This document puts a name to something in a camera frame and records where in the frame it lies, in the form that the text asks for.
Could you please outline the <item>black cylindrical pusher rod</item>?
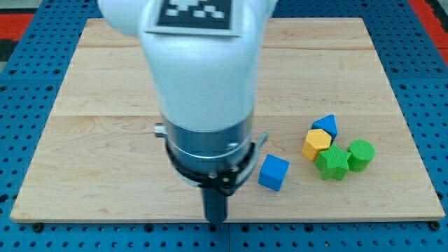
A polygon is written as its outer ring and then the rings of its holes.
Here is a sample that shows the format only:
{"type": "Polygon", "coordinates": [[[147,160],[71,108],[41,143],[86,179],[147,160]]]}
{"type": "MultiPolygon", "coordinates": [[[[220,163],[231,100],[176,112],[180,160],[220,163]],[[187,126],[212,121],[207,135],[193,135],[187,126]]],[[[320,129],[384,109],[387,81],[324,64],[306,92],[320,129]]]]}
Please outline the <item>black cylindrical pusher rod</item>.
{"type": "Polygon", "coordinates": [[[203,188],[202,202],[205,218],[213,224],[224,222],[228,217],[228,196],[220,188],[203,188]]]}

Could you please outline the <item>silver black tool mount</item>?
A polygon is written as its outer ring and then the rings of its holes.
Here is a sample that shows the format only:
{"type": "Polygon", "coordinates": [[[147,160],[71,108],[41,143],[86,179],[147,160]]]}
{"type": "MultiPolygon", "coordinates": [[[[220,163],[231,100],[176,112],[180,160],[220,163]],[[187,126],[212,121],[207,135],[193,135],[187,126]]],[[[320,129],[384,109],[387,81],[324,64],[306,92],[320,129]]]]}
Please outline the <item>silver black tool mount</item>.
{"type": "Polygon", "coordinates": [[[165,140],[169,160],[186,183],[231,196],[252,174],[269,133],[262,132],[253,142],[249,115],[214,131],[186,129],[163,118],[155,124],[154,135],[165,140]]]}

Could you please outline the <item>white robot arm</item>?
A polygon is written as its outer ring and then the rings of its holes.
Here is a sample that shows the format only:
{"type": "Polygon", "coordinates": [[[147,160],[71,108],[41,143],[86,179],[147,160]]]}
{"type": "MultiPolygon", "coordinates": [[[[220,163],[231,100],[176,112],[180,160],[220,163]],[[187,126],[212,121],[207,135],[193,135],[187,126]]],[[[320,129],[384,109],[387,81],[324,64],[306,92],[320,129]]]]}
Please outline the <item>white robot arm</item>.
{"type": "Polygon", "coordinates": [[[251,175],[268,134],[253,137],[258,63],[272,0],[99,0],[106,22],[140,41],[179,176],[202,191],[211,223],[251,175]]]}

